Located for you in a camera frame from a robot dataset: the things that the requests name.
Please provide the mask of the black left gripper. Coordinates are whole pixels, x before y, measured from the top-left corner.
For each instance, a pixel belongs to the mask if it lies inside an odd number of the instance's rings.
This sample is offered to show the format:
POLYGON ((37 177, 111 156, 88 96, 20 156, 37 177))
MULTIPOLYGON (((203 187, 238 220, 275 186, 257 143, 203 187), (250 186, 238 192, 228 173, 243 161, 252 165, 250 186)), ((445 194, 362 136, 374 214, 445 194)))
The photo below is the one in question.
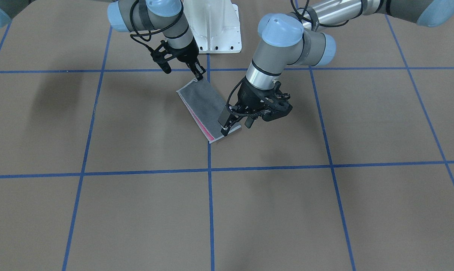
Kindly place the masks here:
MULTIPOLYGON (((240 89, 237 93, 237 103, 234 105, 234 111, 239 114, 253 115, 261 111, 273 113, 278 110, 274 97, 274 88, 261 89, 251 84, 246 78, 242 78, 240 89)), ((227 137, 230 130, 241 117, 230 113, 228 107, 224 107, 220 116, 219 124, 221 125, 221 134, 227 137)))

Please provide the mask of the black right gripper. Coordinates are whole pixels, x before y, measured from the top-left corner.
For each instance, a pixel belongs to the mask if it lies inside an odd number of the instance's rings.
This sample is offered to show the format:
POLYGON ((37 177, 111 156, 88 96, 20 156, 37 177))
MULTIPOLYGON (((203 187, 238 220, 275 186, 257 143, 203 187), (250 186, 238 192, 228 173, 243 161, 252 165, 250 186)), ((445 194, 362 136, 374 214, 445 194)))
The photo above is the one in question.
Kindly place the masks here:
POLYGON ((187 64, 187 67, 189 67, 197 81, 204 79, 206 69, 198 60, 199 48, 196 40, 192 40, 187 46, 180 49, 174 48, 172 43, 169 43, 168 51, 177 58, 178 61, 187 64))

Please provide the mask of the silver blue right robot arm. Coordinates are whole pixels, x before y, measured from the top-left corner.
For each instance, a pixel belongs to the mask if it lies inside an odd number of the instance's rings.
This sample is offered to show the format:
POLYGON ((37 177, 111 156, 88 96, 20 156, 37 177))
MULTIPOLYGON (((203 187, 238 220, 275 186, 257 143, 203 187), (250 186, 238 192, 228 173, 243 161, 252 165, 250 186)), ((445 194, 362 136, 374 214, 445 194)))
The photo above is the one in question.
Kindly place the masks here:
POLYGON ((108 20, 118 32, 145 46, 155 63, 169 74, 169 61, 185 63, 200 81, 206 72, 180 0, 117 0, 108 5, 108 20))

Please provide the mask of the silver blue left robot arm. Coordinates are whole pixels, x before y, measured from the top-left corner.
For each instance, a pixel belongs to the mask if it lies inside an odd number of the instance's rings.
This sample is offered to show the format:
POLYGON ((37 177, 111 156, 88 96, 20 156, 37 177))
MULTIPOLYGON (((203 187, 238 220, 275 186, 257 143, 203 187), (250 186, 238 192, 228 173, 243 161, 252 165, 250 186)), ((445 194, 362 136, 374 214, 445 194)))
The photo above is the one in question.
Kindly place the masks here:
POLYGON ((246 75, 237 84, 237 102, 226 103, 220 117, 221 133, 246 119, 245 126, 265 122, 292 111, 290 95, 280 91, 278 80, 288 65, 324 66, 337 50, 324 29, 340 27, 362 15, 386 14, 419 26, 442 25, 454 15, 454 0, 325 0, 294 8, 288 14, 267 14, 258 23, 261 41, 246 75))

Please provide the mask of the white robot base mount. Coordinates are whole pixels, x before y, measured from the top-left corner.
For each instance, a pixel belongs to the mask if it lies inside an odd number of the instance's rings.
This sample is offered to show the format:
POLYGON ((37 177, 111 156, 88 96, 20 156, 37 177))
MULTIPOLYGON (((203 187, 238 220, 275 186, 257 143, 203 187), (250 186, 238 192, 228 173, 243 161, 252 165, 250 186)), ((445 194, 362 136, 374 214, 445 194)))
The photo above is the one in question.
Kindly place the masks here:
POLYGON ((201 54, 240 53, 238 6, 230 0, 184 0, 184 13, 201 54))

